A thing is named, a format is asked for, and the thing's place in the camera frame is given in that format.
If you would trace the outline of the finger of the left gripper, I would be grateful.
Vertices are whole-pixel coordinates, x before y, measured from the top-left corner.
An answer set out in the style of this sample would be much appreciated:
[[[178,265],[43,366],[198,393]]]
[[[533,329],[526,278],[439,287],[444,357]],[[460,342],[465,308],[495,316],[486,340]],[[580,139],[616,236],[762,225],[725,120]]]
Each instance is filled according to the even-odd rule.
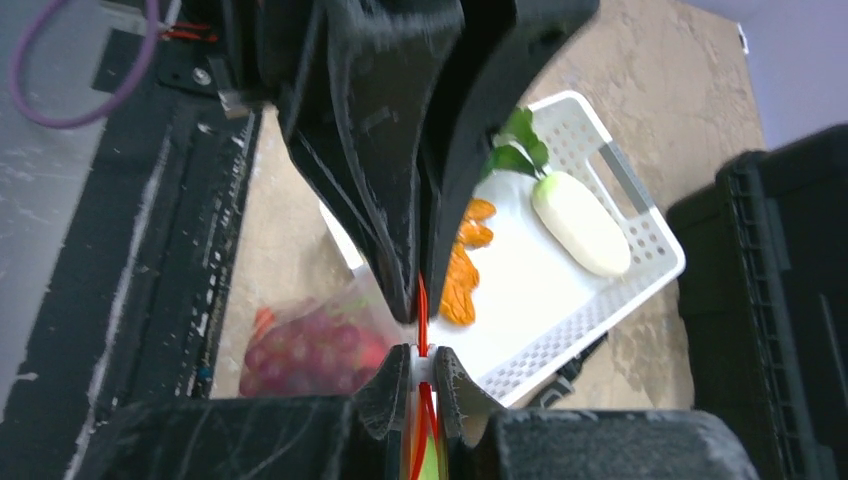
[[[393,318],[436,307],[464,210],[435,133],[458,1],[262,1],[258,60],[291,159],[374,272]]]
[[[491,138],[556,53],[597,13],[595,0],[464,1],[421,136],[421,275],[438,311],[454,238]]]

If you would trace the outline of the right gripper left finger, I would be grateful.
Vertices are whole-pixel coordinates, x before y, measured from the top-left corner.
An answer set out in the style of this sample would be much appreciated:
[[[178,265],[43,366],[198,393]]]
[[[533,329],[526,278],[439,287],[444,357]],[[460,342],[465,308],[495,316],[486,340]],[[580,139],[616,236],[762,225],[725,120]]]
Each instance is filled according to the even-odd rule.
[[[79,479],[398,479],[412,352],[353,395],[136,403],[93,435]]]

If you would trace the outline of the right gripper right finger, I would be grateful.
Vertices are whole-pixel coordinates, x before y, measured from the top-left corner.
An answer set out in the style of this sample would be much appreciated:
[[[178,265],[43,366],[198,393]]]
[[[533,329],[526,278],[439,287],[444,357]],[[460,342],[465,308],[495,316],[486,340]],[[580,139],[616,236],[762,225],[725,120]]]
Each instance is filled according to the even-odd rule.
[[[737,436],[688,410],[509,409],[454,351],[432,359],[441,468],[450,479],[755,479]]]

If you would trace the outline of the red grape bunch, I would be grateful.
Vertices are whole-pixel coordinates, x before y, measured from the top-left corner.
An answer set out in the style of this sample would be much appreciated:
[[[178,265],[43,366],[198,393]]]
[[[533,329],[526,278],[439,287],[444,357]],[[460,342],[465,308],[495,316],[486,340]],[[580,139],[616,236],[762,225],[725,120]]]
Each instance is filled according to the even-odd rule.
[[[363,302],[271,309],[273,326],[248,342],[241,397],[352,394],[401,339],[393,320]]]

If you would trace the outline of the clear zip top bag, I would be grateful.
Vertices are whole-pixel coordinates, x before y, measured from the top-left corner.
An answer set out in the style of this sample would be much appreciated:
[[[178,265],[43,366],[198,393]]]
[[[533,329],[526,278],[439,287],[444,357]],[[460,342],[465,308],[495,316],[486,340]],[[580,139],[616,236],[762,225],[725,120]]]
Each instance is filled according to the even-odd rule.
[[[390,352],[404,343],[370,276],[257,310],[238,393],[263,433],[243,479],[437,479],[433,414]]]

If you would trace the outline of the orange plastic carrot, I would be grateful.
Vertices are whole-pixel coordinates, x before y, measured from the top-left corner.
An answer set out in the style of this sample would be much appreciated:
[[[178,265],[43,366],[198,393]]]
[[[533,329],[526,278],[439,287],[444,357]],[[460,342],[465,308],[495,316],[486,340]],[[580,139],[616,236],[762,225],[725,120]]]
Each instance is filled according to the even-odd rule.
[[[270,307],[259,308],[254,318],[253,337],[261,339],[267,330],[273,326],[274,321],[274,312]]]

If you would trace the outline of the white plastic basket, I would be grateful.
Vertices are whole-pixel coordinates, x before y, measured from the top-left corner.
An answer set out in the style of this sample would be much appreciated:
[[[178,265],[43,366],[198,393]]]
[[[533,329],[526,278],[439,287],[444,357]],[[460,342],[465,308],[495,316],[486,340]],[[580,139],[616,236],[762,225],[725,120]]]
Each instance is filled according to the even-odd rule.
[[[492,244],[471,253],[481,275],[476,320],[459,327],[435,318],[429,340],[451,347],[503,405],[525,396],[685,267],[680,243],[588,100],[566,90],[531,111],[551,168],[584,185],[618,223],[631,265],[622,276],[603,278],[573,260],[535,214],[529,177],[496,172],[478,186],[476,196],[497,212]]]

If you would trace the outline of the black plastic toolbox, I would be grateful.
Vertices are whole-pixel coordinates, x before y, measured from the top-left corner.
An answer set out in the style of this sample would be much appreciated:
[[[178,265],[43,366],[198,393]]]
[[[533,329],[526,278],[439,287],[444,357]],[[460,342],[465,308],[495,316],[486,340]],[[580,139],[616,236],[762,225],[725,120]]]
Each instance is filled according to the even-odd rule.
[[[676,202],[694,406],[764,479],[847,475],[847,128],[731,159]]]

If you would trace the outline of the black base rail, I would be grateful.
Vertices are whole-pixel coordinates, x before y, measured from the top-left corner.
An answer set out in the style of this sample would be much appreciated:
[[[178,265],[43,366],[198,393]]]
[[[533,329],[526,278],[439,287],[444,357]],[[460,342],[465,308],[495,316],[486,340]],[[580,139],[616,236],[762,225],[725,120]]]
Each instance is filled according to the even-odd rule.
[[[74,130],[1,96],[1,475],[75,477],[138,402],[210,395],[259,113],[218,92],[237,1],[164,1],[133,94]]]

